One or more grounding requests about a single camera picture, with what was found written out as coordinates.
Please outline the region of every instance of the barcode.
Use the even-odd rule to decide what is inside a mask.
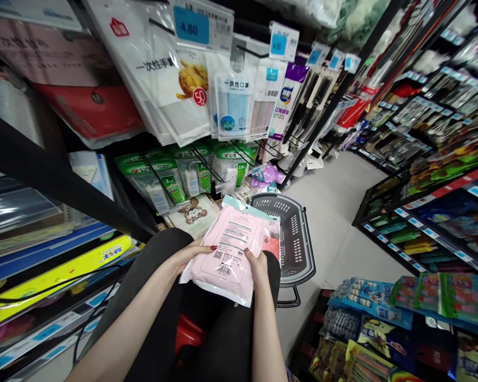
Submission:
[[[218,268],[218,273],[222,275],[230,276],[232,270],[229,268],[227,264],[221,264]]]

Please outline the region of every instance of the metal rod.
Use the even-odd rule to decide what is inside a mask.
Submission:
[[[207,162],[207,160],[198,152],[198,150],[195,148],[195,146],[193,146],[193,144],[191,143],[190,145],[190,150],[193,152],[193,154],[196,155],[196,157],[198,159],[200,159],[203,163],[206,164],[207,168],[209,169],[209,171],[211,171],[211,173],[220,181],[220,182],[224,182],[223,181],[223,178],[218,174],[218,172],[212,168],[212,166]]]
[[[159,177],[158,173],[156,172],[156,170],[154,169],[154,167],[152,167],[152,164],[150,163],[150,159],[146,156],[146,155],[143,155],[141,154],[140,157],[143,159],[143,161],[149,166],[150,170],[152,171],[152,173],[154,174],[154,176],[156,177],[156,179],[158,179],[158,182],[161,184],[161,187],[163,188],[163,191],[165,192],[166,196],[168,196],[168,198],[172,201],[172,203],[174,204],[174,206],[177,205],[177,203],[175,202],[174,200],[174,197],[172,196],[172,194],[170,193],[170,191],[168,190],[168,188],[166,188],[165,184],[163,183],[163,181],[161,180],[161,178]]]
[[[156,234],[1,118],[0,172],[141,242]]]
[[[396,1],[392,1],[389,3],[381,19],[379,20],[379,22],[373,29],[372,33],[370,34],[370,37],[368,38],[368,40],[366,41],[365,45],[363,46],[363,48],[361,49],[359,53],[361,62],[358,67],[362,67],[365,60],[370,56],[374,47],[379,41],[380,37],[386,30],[386,27],[391,23],[393,17],[395,17],[401,5],[402,5],[401,2],[396,2]],[[308,139],[308,142],[312,143],[319,136],[324,125],[327,123],[328,119],[331,117],[331,114],[335,111],[335,108],[338,106],[338,103],[342,100],[342,97],[347,92],[347,89],[354,82],[354,79],[355,79],[354,74],[351,74],[351,73],[346,74],[344,80],[342,81],[342,84],[338,88],[338,91],[329,102],[328,107],[325,109],[324,113],[322,113],[320,119],[317,121],[315,128],[313,129],[313,132],[310,135],[310,138]],[[304,149],[301,150],[301,152],[297,156],[294,163],[292,163],[291,168],[289,169],[283,183],[281,184],[281,189],[285,188],[292,174],[296,170],[297,166],[299,166],[299,163],[301,163],[301,161],[304,159],[306,154],[308,154],[308,151],[310,150],[310,148],[311,148],[311,145],[308,144],[306,145]]]

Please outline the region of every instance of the gray shopping basket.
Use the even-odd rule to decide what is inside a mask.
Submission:
[[[278,301],[278,308],[294,308],[301,304],[297,286],[315,275],[306,207],[280,194],[253,195],[249,204],[270,216],[280,217],[280,288],[293,288],[295,299]]]

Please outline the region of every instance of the candy package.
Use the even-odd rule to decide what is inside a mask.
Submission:
[[[329,305],[336,308],[352,308],[368,313],[388,323],[410,330],[414,314],[394,307],[390,303],[393,284],[368,281],[353,277],[333,292]]]
[[[217,246],[209,254],[196,255],[186,266],[180,283],[189,280],[211,293],[231,299],[240,305],[250,307],[253,297],[253,276],[250,262],[244,249],[260,256],[262,241],[269,222],[259,216],[264,214],[239,201],[226,196],[222,211],[202,239],[203,246]]]

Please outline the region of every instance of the store aisle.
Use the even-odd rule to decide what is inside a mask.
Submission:
[[[353,153],[341,153],[332,164],[307,174],[284,192],[306,207],[315,276],[298,287],[301,306],[278,309],[276,318],[285,359],[320,289],[334,289],[343,279],[395,282],[407,270],[363,233],[351,226],[365,191],[386,175]],[[294,297],[281,290],[279,299]]]

